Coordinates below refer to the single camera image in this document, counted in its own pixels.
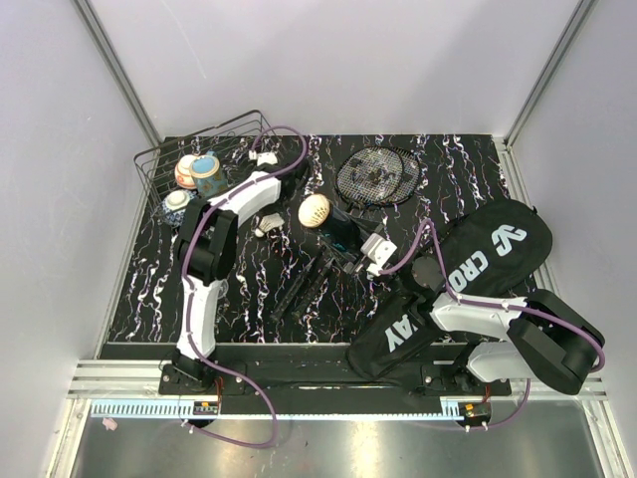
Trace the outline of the black shuttlecock tube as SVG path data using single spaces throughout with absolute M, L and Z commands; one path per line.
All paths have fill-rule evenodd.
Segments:
M 299 206 L 298 218 L 303 227 L 314 232 L 342 258 L 364 243 L 360 227 L 323 194 L 315 193 L 305 198 Z

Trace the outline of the white shuttlecock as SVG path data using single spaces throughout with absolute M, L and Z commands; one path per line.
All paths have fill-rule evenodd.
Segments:
M 284 223 L 285 221 L 279 213 L 265 215 L 254 229 L 254 235 L 258 238 L 263 238 L 268 232 L 280 228 Z

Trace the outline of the black racket bag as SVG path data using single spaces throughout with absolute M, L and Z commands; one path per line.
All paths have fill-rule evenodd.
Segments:
M 453 219 L 391 273 L 391 292 L 347 349 L 348 364 L 363 378 L 386 375 L 444 336 L 430 313 L 446 284 L 461 294 L 501 297 L 551 248 L 546 223 L 515 200 L 489 202 Z

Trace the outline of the clear tube lid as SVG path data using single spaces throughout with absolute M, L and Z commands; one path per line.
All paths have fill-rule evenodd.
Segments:
M 229 291 L 229 283 L 226 279 L 220 280 L 218 286 L 218 298 L 223 299 Z

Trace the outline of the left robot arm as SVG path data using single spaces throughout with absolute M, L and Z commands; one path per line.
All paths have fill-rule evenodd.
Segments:
M 228 191 L 186 206 L 174 246 L 183 290 L 181 332 L 161 372 L 161 394 L 202 394 L 215 386 L 218 372 L 204 361 L 216 348 L 218 302 L 235 265 L 239 228 L 289 200 L 307 170 L 305 159 L 285 167 L 260 165 Z

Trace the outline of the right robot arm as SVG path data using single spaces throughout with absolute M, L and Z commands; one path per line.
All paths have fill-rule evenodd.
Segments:
M 409 252 L 383 274 L 404 273 L 372 323 L 351 343 L 348 364 L 358 375 L 378 379 L 444 334 L 485 337 L 452 369 L 452 382 L 474 394 L 500 379 L 534 378 L 566 395 L 580 392 L 588 376 L 603 368 L 604 337 L 555 293 L 538 289 L 525 297 L 495 298 L 475 291 L 480 279 L 502 272 L 528 256 L 530 234 L 509 224 L 491 235 L 489 249 L 478 248 L 449 268 L 439 246 L 431 255 Z

